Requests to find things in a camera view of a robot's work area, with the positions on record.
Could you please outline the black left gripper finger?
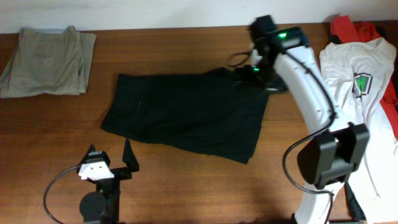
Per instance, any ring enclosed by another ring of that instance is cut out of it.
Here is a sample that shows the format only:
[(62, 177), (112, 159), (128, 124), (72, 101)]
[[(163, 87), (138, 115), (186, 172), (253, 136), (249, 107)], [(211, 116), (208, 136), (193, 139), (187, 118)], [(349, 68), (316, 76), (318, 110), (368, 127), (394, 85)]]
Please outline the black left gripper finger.
[(128, 139), (125, 140), (122, 161), (130, 172), (139, 171), (139, 163), (132, 151), (131, 143)]
[(91, 144), (90, 147), (88, 148), (87, 152), (86, 152), (85, 155), (83, 156), (83, 159), (82, 159), (78, 164), (79, 164), (79, 165), (86, 164), (86, 161), (87, 161), (88, 158), (89, 158), (89, 154), (90, 154), (91, 152), (95, 152), (95, 151), (96, 151), (95, 146), (94, 146), (93, 144)]

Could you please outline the black shorts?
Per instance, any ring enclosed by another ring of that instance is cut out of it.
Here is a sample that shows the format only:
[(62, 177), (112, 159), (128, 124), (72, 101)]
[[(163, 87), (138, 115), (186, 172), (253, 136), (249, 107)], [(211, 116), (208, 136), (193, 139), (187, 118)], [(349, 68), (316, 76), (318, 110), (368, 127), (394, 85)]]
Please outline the black shorts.
[(119, 74), (101, 129), (243, 164), (253, 156), (268, 93), (217, 68), (200, 75)]

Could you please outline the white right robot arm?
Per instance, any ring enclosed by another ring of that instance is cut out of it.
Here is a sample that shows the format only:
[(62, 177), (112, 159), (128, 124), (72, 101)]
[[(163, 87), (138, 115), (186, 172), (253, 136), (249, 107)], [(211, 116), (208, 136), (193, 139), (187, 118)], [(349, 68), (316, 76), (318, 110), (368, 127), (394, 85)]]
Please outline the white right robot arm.
[(309, 132), (282, 157), (284, 174), (303, 192), (288, 222), (329, 223), (335, 197), (360, 167), (368, 128), (349, 121), (331, 97), (300, 27), (279, 29), (271, 16), (262, 16), (248, 30), (252, 64), (236, 64), (236, 73), (244, 84), (269, 93), (290, 91)]

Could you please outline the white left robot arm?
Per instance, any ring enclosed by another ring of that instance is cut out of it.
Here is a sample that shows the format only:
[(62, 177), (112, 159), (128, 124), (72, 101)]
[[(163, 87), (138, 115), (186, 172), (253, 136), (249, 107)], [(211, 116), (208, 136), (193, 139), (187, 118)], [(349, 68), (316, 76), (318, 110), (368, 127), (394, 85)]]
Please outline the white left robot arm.
[(97, 151), (91, 145), (79, 163), (77, 173), (81, 179), (96, 185), (96, 190), (80, 201), (79, 210), (84, 223), (119, 223), (120, 182), (132, 179), (132, 173), (139, 171), (139, 163), (128, 139), (124, 143), (122, 161), (124, 167), (110, 169), (107, 153)]

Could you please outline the white t-shirt with logo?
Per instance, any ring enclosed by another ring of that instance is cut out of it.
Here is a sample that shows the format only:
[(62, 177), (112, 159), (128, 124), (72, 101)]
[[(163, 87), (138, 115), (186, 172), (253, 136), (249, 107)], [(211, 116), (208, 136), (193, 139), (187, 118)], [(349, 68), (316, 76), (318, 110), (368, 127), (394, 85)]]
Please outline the white t-shirt with logo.
[(397, 220), (397, 139), (380, 101), (394, 71), (396, 48), (380, 37), (328, 44), (320, 52), (322, 77), (343, 113), (364, 123), (370, 138), (349, 185), (368, 223)]

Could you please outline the red garment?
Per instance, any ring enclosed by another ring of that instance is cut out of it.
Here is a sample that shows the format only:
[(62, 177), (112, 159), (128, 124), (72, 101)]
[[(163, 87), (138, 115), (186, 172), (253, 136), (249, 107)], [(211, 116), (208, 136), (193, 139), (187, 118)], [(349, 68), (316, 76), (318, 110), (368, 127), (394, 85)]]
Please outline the red garment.
[[(380, 37), (387, 40), (385, 29), (371, 22), (354, 23), (349, 16), (338, 16), (330, 23), (329, 41), (335, 44), (369, 42)], [(397, 138), (397, 60), (394, 62), (394, 71), (380, 104)]]

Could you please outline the khaki folded shorts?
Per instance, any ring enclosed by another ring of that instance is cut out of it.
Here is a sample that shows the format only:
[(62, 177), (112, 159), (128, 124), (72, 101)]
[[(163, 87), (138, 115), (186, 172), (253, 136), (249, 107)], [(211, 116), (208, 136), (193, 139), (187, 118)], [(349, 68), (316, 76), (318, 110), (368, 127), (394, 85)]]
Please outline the khaki folded shorts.
[(21, 29), (18, 44), (1, 74), (1, 98), (87, 91), (96, 35), (64, 30)]

